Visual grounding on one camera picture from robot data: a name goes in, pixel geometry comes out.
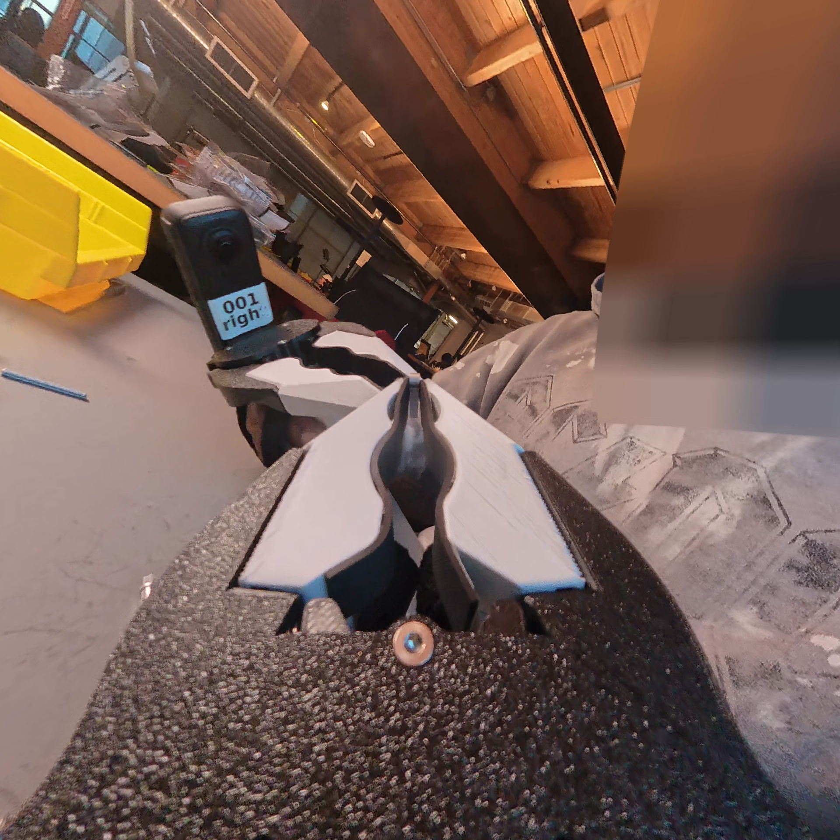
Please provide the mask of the person's right hand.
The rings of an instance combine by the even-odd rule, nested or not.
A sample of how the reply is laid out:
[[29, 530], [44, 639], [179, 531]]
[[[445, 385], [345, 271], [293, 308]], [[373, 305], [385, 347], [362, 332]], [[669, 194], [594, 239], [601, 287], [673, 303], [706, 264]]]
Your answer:
[[238, 427], [259, 462], [266, 468], [286, 452], [302, 448], [327, 426], [311, 416], [293, 416], [262, 403], [236, 408]]

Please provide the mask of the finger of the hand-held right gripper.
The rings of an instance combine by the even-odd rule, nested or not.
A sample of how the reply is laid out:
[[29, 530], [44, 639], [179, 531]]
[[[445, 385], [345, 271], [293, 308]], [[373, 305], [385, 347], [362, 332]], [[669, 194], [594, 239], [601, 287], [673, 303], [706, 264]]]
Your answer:
[[419, 373], [375, 333], [334, 329], [314, 340], [316, 364], [340, 375], [358, 375], [373, 385], [390, 385]]
[[307, 367], [295, 358], [259, 364], [247, 377], [274, 388], [288, 414], [317, 418], [325, 425], [336, 424], [381, 390], [360, 375]]

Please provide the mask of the small yellow parts bin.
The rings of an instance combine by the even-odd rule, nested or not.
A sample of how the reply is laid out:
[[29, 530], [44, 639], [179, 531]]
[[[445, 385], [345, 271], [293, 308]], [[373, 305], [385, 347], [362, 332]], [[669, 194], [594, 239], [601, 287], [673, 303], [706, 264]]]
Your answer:
[[110, 182], [105, 192], [75, 185], [80, 199], [73, 274], [35, 298], [69, 313], [107, 296], [113, 282], [140, 266], [148, 248], [151, 209]]

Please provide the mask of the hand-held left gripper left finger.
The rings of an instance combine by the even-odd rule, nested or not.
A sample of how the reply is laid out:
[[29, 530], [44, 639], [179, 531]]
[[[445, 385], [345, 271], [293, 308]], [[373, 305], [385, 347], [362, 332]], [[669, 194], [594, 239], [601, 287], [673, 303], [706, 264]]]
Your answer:
[[388, 385], [304, 448], [238, 586], [372, 605], [411, 584], [411, 529], [386, 482], [400, 460], [409, 381]]

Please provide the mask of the light wooden beam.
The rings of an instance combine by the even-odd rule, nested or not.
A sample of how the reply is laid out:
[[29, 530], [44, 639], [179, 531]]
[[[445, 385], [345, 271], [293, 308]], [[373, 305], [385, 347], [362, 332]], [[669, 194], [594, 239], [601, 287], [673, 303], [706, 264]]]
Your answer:
[[[162, 175], [134, 161], [4, 68], [1, 102], [15, 120], [149, 206], [162, 208], [182, 200]], [[265, 280], [298, 301], [305, 312], [316, 312], [322, 320], [336, 319], [336, 305], [319, 290], [262, 248], [258, 249], [258, 258]]]

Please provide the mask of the large yellow parts bin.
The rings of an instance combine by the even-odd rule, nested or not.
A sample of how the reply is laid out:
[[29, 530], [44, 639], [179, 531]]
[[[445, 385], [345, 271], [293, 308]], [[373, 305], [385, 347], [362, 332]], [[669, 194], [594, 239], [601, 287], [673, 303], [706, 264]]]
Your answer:
[[76, 273], [81, 200], [51, 167], [63, 153], [5, 113], [1, 122], [1, 287], [33, 300]]

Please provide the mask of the clear plastic bags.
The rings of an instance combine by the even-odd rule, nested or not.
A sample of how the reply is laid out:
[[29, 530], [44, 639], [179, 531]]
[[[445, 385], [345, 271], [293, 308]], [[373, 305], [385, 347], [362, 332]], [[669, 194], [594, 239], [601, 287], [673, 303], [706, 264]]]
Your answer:
[[283, 212], [286, 199], [272, 180], [272, 163], [253, 154], [225, 153], [215, 143], [201, 149], [178, 143], [176, 148], [179, 155], [171, 177], [179, 183], [232, 198], [252, 217]]

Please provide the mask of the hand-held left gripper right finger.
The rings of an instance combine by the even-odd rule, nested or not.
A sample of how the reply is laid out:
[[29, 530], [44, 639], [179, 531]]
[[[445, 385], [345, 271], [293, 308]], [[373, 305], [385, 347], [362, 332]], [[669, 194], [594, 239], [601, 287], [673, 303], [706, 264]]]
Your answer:
[[439, 486], [433, 570], [447, 617], [479, 617], [498, 601], [585, 588], [524, 451], [431, 381], [426, 457]]

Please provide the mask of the thin grey axle rod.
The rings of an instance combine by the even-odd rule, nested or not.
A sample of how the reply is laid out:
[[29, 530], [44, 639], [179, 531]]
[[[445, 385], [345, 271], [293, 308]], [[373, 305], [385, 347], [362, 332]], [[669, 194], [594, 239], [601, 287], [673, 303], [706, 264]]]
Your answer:
[[89, 402], [89, 397], [87, 393], [81, 392], [77, 389], [69, 388], [64, 385], [59, 385], [50, 381], [44, 381], [36, 377], [28, 376], [26, 374], [20, 374], [14, 371], [10, 371], [8, 369], [3, 369], [1, 371], [1, 376], [3, 379], [9, 382], [15, 382], [17, 384], [26, 385], [40, 391], [65, 396], [79, 402]]

